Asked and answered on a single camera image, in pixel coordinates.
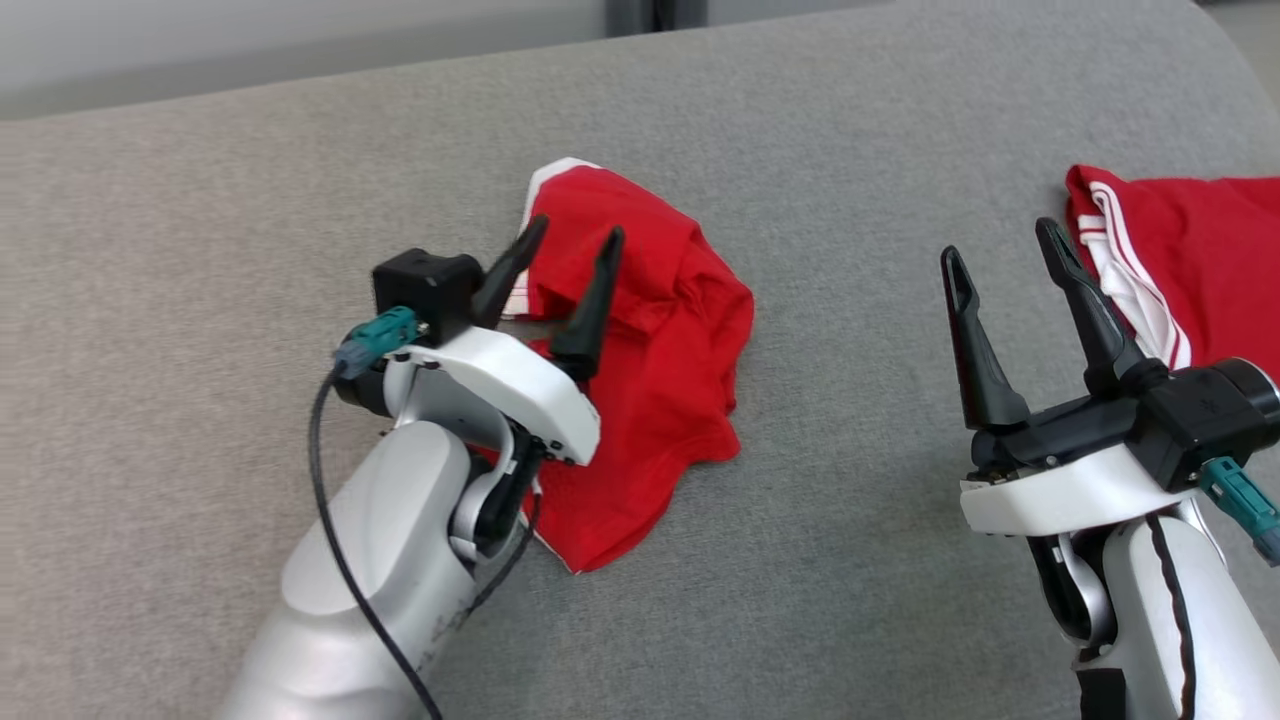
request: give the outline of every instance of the cable connector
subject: cable connector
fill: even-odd
[[[1280,566],[1280,512],[1235,460],[1215,457],[1201,468],[1201,489],[1253,539],[1267,565]]]
[[[344,363],[342,378],[349,380],[372,366],[379,357],[412,342],[419,337],[417,316],[403,305],[397,305],[372,320],[356,325],[338,351],[335,363]]]

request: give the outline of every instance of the white trim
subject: white trim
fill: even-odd
[[[1102,292],[1112,299],[1133,325],[1143,352],[1160,357],[1174,370],[1190,365],[1190,341],[1134,250],[1115,190],[1093,181],[1089,192],[1102,215],[1080,215],[1076,223],[1084,231],[1080,242],[1093,258]],[[1102,219],[1101,228],[1098,218]]]
[[[538,193],[543,190],[543,184],[553,177],[564,174],[573,168],[603,169],[595,163],[588,163],[586,160],[579,160],[577,158],[561,158],[554,163],[549,163],[534,170],[532,177],[529,178],[529,191],[525,193],[525,213],[520,218],[520,231],[517,232],[524,232],[529,225],[529,218],[534,213],[534,201],[538,200]],[[516,277],[516,286],[511,288],[511,296],[507,299],[507,304],[502,307],[502,316],[503,319],[509,320],[527,314],[529,270],[525,270]]]

